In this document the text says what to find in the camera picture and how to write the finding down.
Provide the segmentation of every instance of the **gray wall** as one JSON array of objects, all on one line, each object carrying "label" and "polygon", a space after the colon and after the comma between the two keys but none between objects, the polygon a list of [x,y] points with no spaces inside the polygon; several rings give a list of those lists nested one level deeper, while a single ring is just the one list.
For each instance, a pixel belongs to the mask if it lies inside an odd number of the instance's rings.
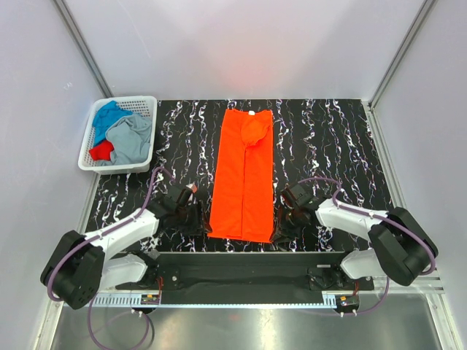
[{"label": "gray wall", "polygon": [[77,159],[101,94],[50,0],[0,3],[0,348],[22,350],[43,316],[40,273],[90,187]]},{"label": "gray wall", "polygon": [[467,2],[438,1],[380,104],[408,208],[439,248],[439,270],[467,344]]},{"label": "gray wall", "polygon": [[116,95],[372,96],[422,0],[66,0]]}]

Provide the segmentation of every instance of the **laundry basket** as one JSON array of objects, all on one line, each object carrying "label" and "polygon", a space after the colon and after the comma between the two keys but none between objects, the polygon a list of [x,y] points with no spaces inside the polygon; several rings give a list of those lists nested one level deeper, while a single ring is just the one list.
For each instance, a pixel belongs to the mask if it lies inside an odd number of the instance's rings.
[{"label": "laundry basket", "polygon": [[[151,140],[149,153],[146,161],[137,164],[125,164],[121,166],[98,166],[97,162],[90,156],[89,149],[93,148],[94,135],[96,133],[93,127],[93,120],[96,116],[97,111],[105,104],[110,101],[117,102],[121,109],[126,109],[135,113],[139,113],[143,117],[151,118],[153,121],[153,129],[151,130]],[[155,134],[155,118],[157,115],[157,100],[152,96],[130,96],[130,97],[114,97],[104,98],[94,103],[89,114],[88,124],[81,144],[80,158],[78,159],[78,166],[82,170],[95,171],[101,175],[110,174],[128,174],[128,173],[141,173],[148,171],[150,167],[150,161],[153,157],[154,147],[154,134]]]}]

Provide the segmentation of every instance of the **black marble surface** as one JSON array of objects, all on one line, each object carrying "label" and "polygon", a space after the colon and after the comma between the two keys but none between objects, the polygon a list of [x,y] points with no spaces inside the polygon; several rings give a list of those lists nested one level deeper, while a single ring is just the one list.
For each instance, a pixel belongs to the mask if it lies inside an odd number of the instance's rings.
[{"label": "black marble surface", "polygon": [[[159,101],[151,169],[165,166],[182,184],[195,182],[197,196],[211,205],[220,127],[226,109],[274,113],[274,206],[286,184],[311,176],[342,182],[342,201],[371,209],[389,209],[390,195],[360,100],[222,100]],[[139,208],[151,171],[102,176],[87,231],[122,219]],[[153,195],[166,192],[160,175]],[[310,190],[331,193],[326,183]],[[289,244],[257,244],[219,238],[184,238],[175,230],[159,230],[138,248],[161,252],[351,251],[366,249],[364,240],[325,227],[306,227],[303,237]]]}]

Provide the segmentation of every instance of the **folded orange garment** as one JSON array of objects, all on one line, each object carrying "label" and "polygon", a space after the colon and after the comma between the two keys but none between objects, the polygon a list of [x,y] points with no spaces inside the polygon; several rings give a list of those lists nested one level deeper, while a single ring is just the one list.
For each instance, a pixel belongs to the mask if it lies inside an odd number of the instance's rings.
[{"label": "folded orange garment", "polygon": [[272,112],[225,112],[209,237],[269,242],[274,225]]}]

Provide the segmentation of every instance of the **purple cable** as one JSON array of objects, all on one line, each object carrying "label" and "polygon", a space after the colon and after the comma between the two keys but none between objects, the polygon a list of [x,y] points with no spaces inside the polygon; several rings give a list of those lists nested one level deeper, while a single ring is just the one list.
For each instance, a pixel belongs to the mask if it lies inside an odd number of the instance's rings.
[{"label": "purple cable", "polygon": [[[99,341],[97,340],[96,336],[94,335],[94,332],[93,332],[93,328],[91,327],[91,324],[90,324],[90,311],[93,307],[93,303],[94,303],[94,299],[96,298],[96,296],[93,297],[93,299],[91,299],[90,303],[89,303],[89,308],[88,308],[88,330],[89,330],[89,335],[90,335],[90,338],[93,340],[93,342],[102,350],[112,350],[111,348],[107,348],[106,346],[102,345],[101,343],[99,343]],[[130,348],[129,350],[137,350],[143,343],[144,341],[146,340],[147,338],[147,335],[149,333],[149,325],[150,325],[150,320],[149,320],[149,316],[146,315],[146,314],[142,314],[144,315],[144,319],[146,320],[146,330],[144,331],[144,335],[143,335],[143,338],[141,338],[141,340],[139,341],[138,344],[136,344],[134,347]]]},{"label": "purple cable", "polygon": [[[344,206],[344,205],[338,203],[337,194],[341,191],[341,188],[342,188],[342,185],[341,185],[341,183],[339,181],[334,180],[334,179],[328,179],[326,177],[309,177],[308,179],[300,180],[298,183],[303,184],[304,182],[309,182],[309,181],[327,181],[327,182],[332,182],[332,183],[336,184],[337,185],[337,190],[334,191],[334,193],[333,193],[333,203],[334,203],[335,206],[337,206],[338,208],[341,208],[343,210],[350,211],[352,213],[363,215],[365,217],[371,217],[371,215],[368,214],[365,211],[361,211],[361,210],[358,210],[358,209],[355,209],[355,208],[351,208],[349,206]],[[382,217],[382,216],[377,215],[377,214],[373,215],[373,217],[375,219],[387,222],[389,225],[394,226],[395,228],[398,228],[399,230],[401,230],[402,232],[407,234],[410,238],[412,238],[414,241],[416,241],[420,246],[422,246],[422,248],[426,251],[426,254],[430,258],[430,268],[427,271],[422,272],[421,273],[422,275],[429,275],[430,273],[435,271],[435,268],[436,268],[435,256],[434,256],[433,252],[431,251],[430,247],[424,241],[422,241],[422,239],[420,239],[420,237],[415,235],[412,231],[408,230],[404,226],[398,224],[397,222],[395,222],[395,221],[393,221],[391,219],[388,219],[387,217]]]},{"label": "purple cable", "polygon": [[[128,223],[132,222],[134,219],[137,219],[138,217],[141,216],[141,214],[143,213],[143,211],[146,209],[147,207],[147,204],[149,203],[149,200],[150,200],[150,197],[151,197],[151,192],[153,190],[153,185],[154,185],[154,181],[155,181],[155,175],[159,172],[159,171],[164,171],[169,177],[170,179],[174,179],[174,177],[162,166],[158,166],[157,168],[154,168],[153,170],[153,174],[151,175],[151,181],[149,183],[149,189],[147,190],[147,194],[146,194],[146,199],[144,200],[144,203],[141,207],[141,210],[138,211],[138,213],[134,216],[134,217],[130,217],[128,218],[128,220],[125,220],[123,222],[120,222],[118,225],[106,230],[104,233],[102,233],[102,237],[105,237],[107,235],[109,235],[110,233],[118,230],[119,228],[122,228],[123,226],[127,225]],[[62,299],[60,299],[59,297],[56,297],[54,296],[53,294],[53,291],[52,291],[52,285],[53,285],[53,281],[55,280],[56,276],[57,276],[57,273],[59,272],[59,270],[62,268],[62,266],[65,264],[65,262],[71,257],[73,256],[74,253],[76,253],[77,251],[79,251],[81,248],[83,248],[86,244],[89,244],[91,242],[94,242],[95,240],[97,239],[100,239],[101,236],[97,235],[97,236],[94,236],[94,237],[91,237],[91,238],[88,238],[86,239],[85,241],[83,241],[82,243],[78,244],[77,246],[75,246],[72,250],[70,250],[63,258],[62,260],[60,260],[60,262],[57,264],[57,266],[53,269],[52,271],[52,274],[50,275],[50,278],[49,278],[49,281],[47,283],[47,295],[49,296],[49,298],[53,301],[62,301]]]},{"label": "purple cable", "polygon": [[[309,177],[308,179],[303,179],[303,180],[300,180],[298,183],[299,184],[303,184],[304,182],[310,182],[310,181],[326,181],[326,182],[332,182],[333,184],[336,184],[337,185],[337,190],[334,191],[333,193],[333,203],[336,207],[338,208],[341,208],[343,210],[347,210],[347,211],[350,211],[352,213],[356,213],[356,214],[359,214],[359,215],[363,215],[365,217],[371,217],[370,214],[368,214],[366,211],[361,211],[361,210],[358,210],[358,209],[355,209],[355,208],[351,208],[349,206],[344,206],[342,204],[339,204],[339,202],[337,201],[337,194],[341,191],[342,189],[342,184],[337,181],[337,180],[334,180],[334,179],[329,179],[327,177]],[[435,271],[435,268],[436,268],[436,261],[435,261],[435,257],[433,255],[433,252],[431,251],[430,247],[424,242],[422,241],[417,235],[415,235],[412,231],[408,230],[407,228],[405,228],[404,226],[398,224],[397,222],[391,220],[391,219],[388,219],[387,217],[382,217],[380,215],[373,215],[373,217],[375,219],[378,219],[378,220],[382,220],[384,222],[387,222],[388,224],[394,226],[395,228],[398,228],[399,230],[401,230],[402,232],[404,232],[405,234],[407,234],[409,237],[411,237],[412,239],[414,239],[420,246],[422,246],[422,248],[426,251],[426,253],[428,254],[429,258],[430,258],[430,268],[425,271],[425,272],[422,272],[421,274],[422,275],[428,275],[430,273],[432,273],[433,271]],[[358,314],[360,315],[365,315],[365,314],[370,314],[371,312],[375,311],[377,308],[379,308],[383,301],[385,301],[386,297],[387,297],[387,294],[389,292],[389,283],[390,283],[390,279],[389,277],[386,278],[386,288],[385,288],[385,292],[383,293],[381,299],[378,301],[378,303],[376,303],[374,306],[372,306],[371,308],[369,308],[368,310],[364,310],[364,311],[361,311],[361,312],[358,312]],[[339,314],[319,314],[319,313],[313,313],[313,312],[308,312],[309,314],[316,314],[316,315],[320,315],[320,316],[341,316]],[[344,314],[344,316],[354,316],[354,314]]]},{"label": "purple cable", "polygon": [[[127,225],[128,223],[134,221],[135,219],[137,219],[138,217],[141,216],[141,214],[143,213],[143,211],[146,209],[147,207],[147,204],[149,203],[149,200],[150,200],[150,197],[151,197],[151,193],[153,191],[153,186],[154,186],[154,181],[155,181],[155,175],[160,172],[160,171],[164,171],[169,177],[171,180],[174,179],[174,177],[162,166],[158,166],[157,168],[154,168],[153,170],[153,173],[151,174],[151,181],[150,181],[150,184],[149,184],[149,188],[147,190],[147,194],[146,194],[146,198],[144,200],[144,203],[141,207],[141,209],[138,211],[138,213],[136,213],[136,215],[134,217],[130,217],[128,218],[128,220],[124,221],[124,222],[120,222],[118,225],[106,230],[104,233],[102,233],[102,237],[105,237],[107,235],[109,235],[110,233],[118,230],[119,228]],[[97,235],[97,236],[94,236],[94,237],[91,237],[91,238],[88,238],[86,240],[84,240],[82,243],[78,244],[76,247],[74,247],[72,250],[70,250],[67,254],[65,254],[65,256],[62,258],[62,260],[60,260],[60,262],[57,264],[57,266],[53,269],[52,271],[52,274],[50,275],[50,278],[49,278],[49,281],[47,283],[47,295],[49,296],[49,298],[53,301],[62,301],[62,299],[60,299],[59,297],[56,297],[54,296],[53,294],[53,291],[52,291],[52,285],[53,285],[53,281],[55,280],[56,276],[57,276],[57,273],[59,272],[59,270],[62,268],[62,266],[65,264],[65,262],[71,257],[73,256],[74,253],[76,253],[77,251],[79,251],[81,248],[83,248],[86,244],[89,244],[91,242],[94,242],[95,240],[97,239],[100,239],[101,236]],[[90,311],[91,311],[91,308],[92,308],[92,305],[94,303],[94,298],[96,296],[93,297],[93,299],[90,301],[90,304],[89,304],[89,309],[88,309],[88,330],[89,330],[89,335],[91,337],[91,339],[93,340],[93,342],[100,348],[100,349],[103,349],[103,350],[111,350],[110,348],[107,348],[105,346],[103,346],[102,344],[99,343],[99,341],[96,339],[96,336],[94,335],[93,333],[93,330],[92,330],[92,327],[91,327],[91,324],[90,324]],[[140,340],[140,342],[138,344],[136,344],[133,348],[131,348],[130,350],[136,350],[138,349],[143,343],[144,341],[146,340],[147,338],[147,334],[149,332],[149,326],[150,326],[150,320],[149,320],[149,317],[144,314],[144,317],[146,319],[146,332],[144,333],[144,336],[143,338]]]}]

